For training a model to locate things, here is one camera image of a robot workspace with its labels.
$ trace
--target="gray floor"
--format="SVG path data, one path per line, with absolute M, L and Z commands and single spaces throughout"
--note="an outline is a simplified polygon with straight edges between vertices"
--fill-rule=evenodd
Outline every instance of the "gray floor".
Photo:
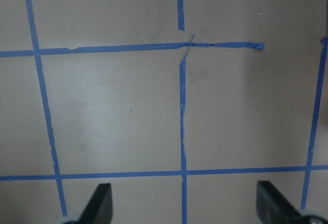
M 25 0 L 0 1 L 0 55 L 33 50 Z M 264 43 L 263 51 L 189 51 L 187 169 L 231 173 L 188 176 L 188 223 L 260 223 L 259 179 L 300 207 L 326 0 L 184 0 L 185 32 L 178 30 L 177 0 L 32 5 L 40 49 L 187 42 L 193 32 L 195 42 Z M 186 224 L 182 178 L 172 173 L 181 170 L 185 51 L 41 56 L 60 173 L 73 178 L 61 181 L 69 215 L 81 213 L 98 183 L 111 182 L 114 224 Z M 328 170 L 327 86 L 326 74 L 312 165 Z M 55 223 L 62 209 L 33 55 L 0 58 L 0 95 L 0 223 Z M 249 168 L 278 172 L 228 170 Z M 306 202 L 326 217 L 327 170 L 311 172 Z M 105 177 L 153 171 L 171 173 Z

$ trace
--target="black object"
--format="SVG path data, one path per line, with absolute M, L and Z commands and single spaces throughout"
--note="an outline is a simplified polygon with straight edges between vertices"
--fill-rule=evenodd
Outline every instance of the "black object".
M 112 217 L 111 184 L 99 184 L 79 220 L 65 224 L 110 224 Z
M 328 224 L 319 216 L 302 216 L 270 181 L 257 182 L 256 212 L 263 224 Z

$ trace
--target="vertical blue tape line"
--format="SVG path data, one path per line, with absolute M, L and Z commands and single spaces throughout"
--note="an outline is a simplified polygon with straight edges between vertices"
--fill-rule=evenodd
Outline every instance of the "vertical blue tape line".
M 185 30 L 185 13 L 183 11 L 183 0 L 178 0 L 178 28 Z
M 320 64 L 319 64 L 319 73 L 318 73 L 316 97 L 315 97 L 315 102 L 314 102 L 309 149 L 307 151 L 306 170 L 305 170 L 305 177 L 304 177 L 304 183 L 303 183 L 301 209 L 305 209 L 305 207 L 306 207 L 306 199 L 308 197 L 308 191 L 309 191 L 313 150 L 314 150 L 314 143 L 315 143 L 316 132 L 317 132 L 320 102 L 321 102 L 321 93 L 322 93 L 322 86 L 323 86 L 324 69 L 325 69 L 326 57 L 327 57 L 328 37 L 325 37 L 321 41 L 321 43 L 323 44 L 323 48 L 321 51 Z
M 180 75 L 180 140 L 181 140 L 181 174 L 182 174 L 182 186 L 181 186 L 181 202 L 182 202 L 182 224 L 187 224 L 187 158 L 184 145 L 185 139 L 185 107 L 186 107 L 186 58 L 188 56 L 192 41 L 195 34 L 192 36 L 189 46 L 179 66 Z
M 44 113 L 45 113 L 45 119 L 46 119 L 49 143 L 50 143 L 50 147 L 51 147 L 51 156 L 52 156 L 52 160 L 53 160 L 53 167 L 54 167 L 55 176 L 56 176 L 61 212 L 63 215 L 67 215 L 63 185 L 61 183 L 62 180 L 60 178 L 58 158 L 57 158 L 57 153 L 56 153 L 56 148 L 55 148 L 55 139 L 54 139 L 53 130 L 51 127 L 51 116 L 50 116 L 50 110 L 49 110 L 49 105 L 48 105 L 46 83 L 45 83 L 45 78 L 44 78 L 43 71 L 42 71 L 42 61 L 41 61 L 39 43 L 38 43 L 38 39 L 37 39 L 37 35 L 36 35 L 36 28 L 35 28 L 35 23 L 34 23 L 32 0 L 25 0 L 25 3 L 26 3 L 27 15 L 28 15 L 28 20 L 29 20 L 29 25 L 30 25 L 33 51 L 34 51 L 34 55 L 35 55 L 37 77 L 38 77 L 38 81 L 39 81 L 39 85 L 40 85 L 42 104 L 43 104 L 43 109 L 44 109 Z

